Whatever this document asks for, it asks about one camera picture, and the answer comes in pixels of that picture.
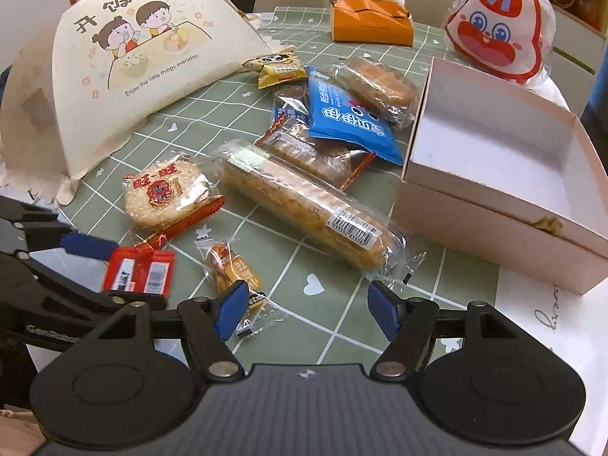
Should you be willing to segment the orange tissue box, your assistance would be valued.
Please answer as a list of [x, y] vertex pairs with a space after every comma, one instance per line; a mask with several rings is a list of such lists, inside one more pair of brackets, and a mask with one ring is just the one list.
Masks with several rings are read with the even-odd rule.
[[334, 42], [413, 45], [413, 20], [405, 0], [337, 0], [330, 22]]

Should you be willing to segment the green checked tablecloth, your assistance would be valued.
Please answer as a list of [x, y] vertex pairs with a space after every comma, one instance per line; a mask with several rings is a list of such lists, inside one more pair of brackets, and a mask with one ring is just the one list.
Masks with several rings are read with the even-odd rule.
[[[335, 43], [329, 15], [320, 9], [282, 7], [266, 14], [265, 36], [295, 46], [305, 63], [324, 66], [341, 58], [374, 59], [393, 67], [415, 84], [426, 79], [435, 58], [454, 57], [440, 28], [418, 24], [411, 46]], [[127, 215], [122, 182], [125, 175], [181, 150], [213, 154], [223, 144], [253, 142], [269, 127], [271, 96], [260, 91], [250, 72], [234, 74], [189, 94], [149, 118], [120, 150], [78, 186], [62, 220], [81, 232], [131, 245], [144, 239]], [[222, 185], [223, 208], [169, 242], [175, 273], [169, 303], [210, 296], [215, 285], [205, 274], [196, 241], [202, 235], [233, 242], [262, 279], [269, 315], [256, 314], [256, 333], [230, 338], [230, 347], [245, 366], [253, 363], [360, 363], [370, 366], [385, 348], [385, 336], [367, 307], [368, 280], [347, 261], [313, 240], [306, 223], [288, 219], [301, 205], [295, 193], [265, 185], [253, 174], [246, 180], [256, 196]]]

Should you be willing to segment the blue snack bag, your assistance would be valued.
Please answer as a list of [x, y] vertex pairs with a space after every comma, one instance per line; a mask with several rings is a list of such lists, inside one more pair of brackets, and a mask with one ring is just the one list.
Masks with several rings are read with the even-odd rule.
[[312, 138], [356, 144], [381, 160], [403, 165], [403, 154], [384, 119], [317, 67], [308, 66], [307, 75]]

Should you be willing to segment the small orange candy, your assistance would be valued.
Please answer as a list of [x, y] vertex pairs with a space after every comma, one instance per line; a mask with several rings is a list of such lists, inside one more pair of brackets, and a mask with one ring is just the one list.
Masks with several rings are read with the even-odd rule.
[[249, 288], [247, 310], [235, 327], [238, 339], [250, 338], [284, 322], [287, 317], [268, 299], [266, 286], [239, 252], [234, 239], [198, 236], [195, 246], [201, 253], [205, 272], [213, 279], [218, 293], [226, 292], [237, 281], [244, 281]]

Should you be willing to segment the red snack packet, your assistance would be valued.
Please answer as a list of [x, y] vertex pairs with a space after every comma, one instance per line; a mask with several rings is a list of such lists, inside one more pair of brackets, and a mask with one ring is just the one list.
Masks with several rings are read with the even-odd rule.
[[191, 226], [216, 214], [226, 198], [213, 196], [187, 215], [166, 228], [161, 228], [135, 246], [122, 246], [114, 250], [104, 277], [104, 291], [159, 295], [169, 298], [175, 266], [175, 254], [163, 247]]

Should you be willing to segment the cream cartoon food cover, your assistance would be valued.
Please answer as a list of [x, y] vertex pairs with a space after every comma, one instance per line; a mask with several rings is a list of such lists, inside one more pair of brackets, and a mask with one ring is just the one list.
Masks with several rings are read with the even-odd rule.
[[68, 204], [151, 114], [268, 52], [230, 0], [81, 0], [10, 68], [1, 181]]

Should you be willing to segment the long cracker pack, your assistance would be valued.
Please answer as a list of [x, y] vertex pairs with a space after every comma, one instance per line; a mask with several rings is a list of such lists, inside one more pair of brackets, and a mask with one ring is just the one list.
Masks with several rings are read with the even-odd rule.
[[364, 273], [388, 275], [408, 260], [407, 237], [341, 190], [242, 139], [213, 154], [220, 180]]

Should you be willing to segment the round bread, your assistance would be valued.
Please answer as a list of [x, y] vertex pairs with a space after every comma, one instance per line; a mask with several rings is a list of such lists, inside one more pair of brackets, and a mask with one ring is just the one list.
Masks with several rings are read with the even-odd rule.
[[393, 68], [351, 57], [331, 65], [328, 74], [394, 130], [409, 128], [414, 122], [420, 92], [410, 79]]

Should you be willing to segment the red white rabbit bag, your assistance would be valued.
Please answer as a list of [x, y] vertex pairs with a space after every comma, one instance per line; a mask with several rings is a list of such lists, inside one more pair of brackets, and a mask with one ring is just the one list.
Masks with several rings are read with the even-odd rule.
[[481, 70], [521, 86], [549, 75], [556, 15], [548, 0], [454, 0], [444, 29]]

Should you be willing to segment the round rice cracker pack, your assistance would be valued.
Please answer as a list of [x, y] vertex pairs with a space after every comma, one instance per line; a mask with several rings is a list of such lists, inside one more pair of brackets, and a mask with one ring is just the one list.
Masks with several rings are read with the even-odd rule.
[[186, 220], [199, 221], [223, 207], [209, 158], [172, 151], [136, 173], [123, 176], [125, 211], [136, 225], [163, 230]]

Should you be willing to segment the yellow snack packet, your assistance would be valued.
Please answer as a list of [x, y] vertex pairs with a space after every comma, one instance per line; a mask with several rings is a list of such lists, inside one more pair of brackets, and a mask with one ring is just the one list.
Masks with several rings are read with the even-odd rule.
[[260, 55], [243, 62], [242, 67], [258, 73], [259, 90], [307, 77], [305, 66], [292, 48], [270, 55]]

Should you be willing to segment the pink cardboard box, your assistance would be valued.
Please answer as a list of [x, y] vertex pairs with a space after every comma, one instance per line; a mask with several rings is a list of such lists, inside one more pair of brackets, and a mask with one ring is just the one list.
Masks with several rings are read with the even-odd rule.
[[607, 276], [607, 175], [578, 117], [443, 59], [424, 83], [394, 217], [578, 295]]

